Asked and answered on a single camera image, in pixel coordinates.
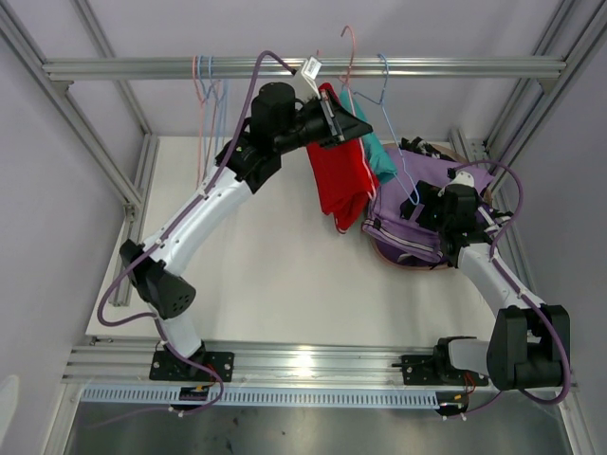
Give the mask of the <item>black white patterned trousers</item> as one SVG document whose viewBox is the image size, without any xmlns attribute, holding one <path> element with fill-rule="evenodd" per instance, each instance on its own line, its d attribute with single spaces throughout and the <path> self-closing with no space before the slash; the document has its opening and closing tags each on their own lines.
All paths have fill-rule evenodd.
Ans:
<svg viewBox="0 0 607 455">
<path fill-rule="evenodd" d="M 474 188 L 485 201 L 486 212 L 492 219 L 502 225 L 513 216 L 511 211 L 500 212 L 492 207 L 488 189 L 492 176 L 484 169 L 466 166 L 467 161 L 452 150 L 434 146 L 416 137 L 412 141 L 402 138 L 399 151 L 402 152 L 407 169 L 415 183 L 412 200 L 406 203 L 408 209 L 413 209 L 414 203 L 422 208 L 428 207 L 432 199 L 454 179 L 449 177 L 450 169 L 462 167 L 459 172 L 472 176 Z"/>
</svg>

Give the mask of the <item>red trousers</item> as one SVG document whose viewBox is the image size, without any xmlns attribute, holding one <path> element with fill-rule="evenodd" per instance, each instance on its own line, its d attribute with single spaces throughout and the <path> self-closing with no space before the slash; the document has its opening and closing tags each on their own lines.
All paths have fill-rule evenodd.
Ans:
<svg viewBox="0 0 607 455">
<path fill-rule="evenodd" d="M 379 186 L 362 142 L 353 139 L 330 149 L 312 143 L 306 151 L 322 213 L 332 215 L 336 230 L 344 234 L 376 196 Z"/>
</svg>

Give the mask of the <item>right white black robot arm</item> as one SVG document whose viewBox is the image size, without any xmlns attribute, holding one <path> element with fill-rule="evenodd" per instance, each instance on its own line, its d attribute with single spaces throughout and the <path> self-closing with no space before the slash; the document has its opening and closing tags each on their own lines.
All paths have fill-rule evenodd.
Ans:
<svg viewBox="0 0 607 455">
<path fill-rule="evenodd" d="M 505 229 L 469 177 L 460 173 L 443 188 L 420 181 L 420 212 L 411 202 L 400 207 L 402 218 L 437 234 L 443 258 L 474 284 L 495 315 L 487 341 L 440 339 L 432 374 L 449 384 L 465 372 L 479 373 L 500 391 L 524 395 L 559 388 L 554 400 L 560 402 L 571 387 L 569 315 L 560 305 L 544 303 L 506 265 L 496 244 Z"/>
</svg>

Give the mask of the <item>salmon pink wire hanger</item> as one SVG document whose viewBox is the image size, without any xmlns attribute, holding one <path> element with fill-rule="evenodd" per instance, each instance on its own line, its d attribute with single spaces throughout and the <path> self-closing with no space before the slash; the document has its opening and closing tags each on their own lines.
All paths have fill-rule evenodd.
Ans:
<svg viewBox="0 0 607 455">
<path fill-rule="evenodd" d="M 345 25 L 343 27 L 343 29 L 340 33 L 340 36 L 344 37 L 346 34 L 348 34 L 350 37 L 351 47 L 350 47 L 349 63 L 347 65 L 347 69 L 346 69 L 346 73 L 345 73 L 345 77 L 344 77 L 344 84 L 345 84 L 345 88 L 346 88 L 346 91 L 348 94 L 348 101 L 349 101 L 350 108 L 351 108 L 351 114 L 355 115 L 356 107 L 354 104 L 350 81 L 351 81 L 351 74 L 352 74 L 352 69 L 353 69 L 353 64 L 354 64 L 354 58 L 355 58 L 355 54 L 356 54 L 356 37 L 355 37 L 354 30 L 349 25 Z M 366 172 L 367 177 L 370 180 L 370 182 L 373 182 L 371 171 L 369 170 L 369 167 L 366 162 L 366 156 L 365 156 L 365 152 L 364 152 L 363 142 L 361 141 L 360 138 L 358 139 L 358 143 L 359 143 L 359 148 L 360 148 L 362 167 L 363 167 L 364 171 Z"/>
</svg>

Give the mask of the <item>purple camouflage trousers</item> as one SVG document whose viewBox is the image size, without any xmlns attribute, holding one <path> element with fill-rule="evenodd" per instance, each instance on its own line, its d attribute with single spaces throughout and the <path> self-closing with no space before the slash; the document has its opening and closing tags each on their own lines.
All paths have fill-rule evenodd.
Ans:
<svg viewBox="0 0 607 455">
<path fill-rule="evenodd" d="M 375 239 L 378 253 L 389 262 L 409 268 L 438 268 L 448 266 L 436 239 Z"/>
</svg>

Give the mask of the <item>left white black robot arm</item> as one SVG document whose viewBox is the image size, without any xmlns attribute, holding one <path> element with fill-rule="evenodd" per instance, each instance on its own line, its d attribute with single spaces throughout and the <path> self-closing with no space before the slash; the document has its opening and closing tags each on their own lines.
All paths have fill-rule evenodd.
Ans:
<svg viewBox="0 0 607 455">
<path fill-rule="evenodd" d="M 245 114 L 211 176 L 180 211 L 142 243 L 120 247 L 129 282 L 150 308 L 172 355 L 171 368 L 185 380 L 197 378 L 205 365 L 204 342 L 188 314 L 196 290 L 182 276 L 197 249 L 282 168 L 283 155 L 308 145 L 335 149 L 373 130 L 329 89 L 302 100 L 283 82 L 263 85 Z"/>
</svg>

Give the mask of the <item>light blue wire hanger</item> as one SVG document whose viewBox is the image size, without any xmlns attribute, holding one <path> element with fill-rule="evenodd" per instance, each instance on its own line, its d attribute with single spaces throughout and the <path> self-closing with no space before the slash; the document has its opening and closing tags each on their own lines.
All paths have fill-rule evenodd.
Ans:
<svg viewBox="0 0 607 455">
<path fill-rule="evenodd" d="M 207 175 L 207 168 L 208 168 L 209 155 L 210 155 L 210 145 L 209 145 L 210 140 L 208 139 L 208 135 L 211 133 L 211 130 L 212 130 L 212 114 L 213 114 L 213 105 L 214 105 L 214 101 L 212 98 L 212 85 L 210 82 L 209 71 L 208 71 L 208 62 L 209 62 L 209 57 L 204 56 L 204 59 L 202 62 L 202 75 L 204 78 L 204 82 L 206 84 L 206 90 L 207 90 L 207 95 L 208 95 L 207 106 L 205 109 L 206 122 L 205 122 L 204 139 L 205 139 L 205 146 L 206 146 L 206 149 L 205 149 L 206 172 L 205 172 L 204 179 L 206 178 L 206 175 Z"/>
</svg>

